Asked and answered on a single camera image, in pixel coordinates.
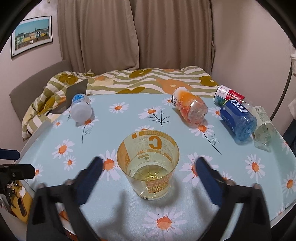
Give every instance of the gray headboard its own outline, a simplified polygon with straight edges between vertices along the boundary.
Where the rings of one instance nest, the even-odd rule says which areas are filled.
[[[20,121],[30,104],[42,93],[50,78],[63,71],[72,71],[71,64],[66,60],[34,74],[11,91],[10,101]]]

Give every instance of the beige curtain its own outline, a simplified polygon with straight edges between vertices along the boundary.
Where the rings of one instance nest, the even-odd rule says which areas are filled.
[[[137,69],[139,47],[129,0],[59,0],[63,60],[76,72]]]
[[[210,0],[130,0],[139,68],[180,69],[197,65],[211,72]]]

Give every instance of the white pill bottle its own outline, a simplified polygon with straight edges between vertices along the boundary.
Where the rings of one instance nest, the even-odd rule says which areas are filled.
[[[72,99],[71,118],[83,124],[90,119],[92,114],[91,102],[85,94],[77,94]]]

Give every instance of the bottle label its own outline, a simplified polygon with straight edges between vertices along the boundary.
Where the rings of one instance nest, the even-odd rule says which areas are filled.
[[[74,95],[71,105],[75,105],[76,103],[79,103],[79,102],[85,102],[87,104],[90,104],[89,98],[84,94]]]
[[[265,123],[270,123],[272,124],[270,118],[268,117],[268,115],[266,114],[265,110],[263,109],[263,107],[261,106],[255,106],[253,107],[252,111],[251,111],[251,114],[253,116],[256,117],[257,119],[257,126],[256,126],[256,129],[255,131],[259,128],[259,126],[261,126],[262,124],[265,124]]]
[[[225,102],[229,99],[235,99],[239,103],[242,103],[244,96],[224,85],[220,85],[215,93],[214,101],[222,106],[224,104],[222,102]]]
[[[185,94],[191,94],[185,87],[179,87],[174,91],[172,97],[174,107],[180,107],[181,99]]]
[[[221,118],[226,122],[226,124],[233,131],[233,133],[235,133],[234,116],[240,117],[249,114],[250,112],[235,99],[230,99],[226,101],[226,103],[221,107],[220,110]]]

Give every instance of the picture frame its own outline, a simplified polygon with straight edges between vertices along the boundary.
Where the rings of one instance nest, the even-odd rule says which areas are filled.
[[[10,38],[11,59],[27,50],[51,42],[51,16],[23,20],[13,31]]]

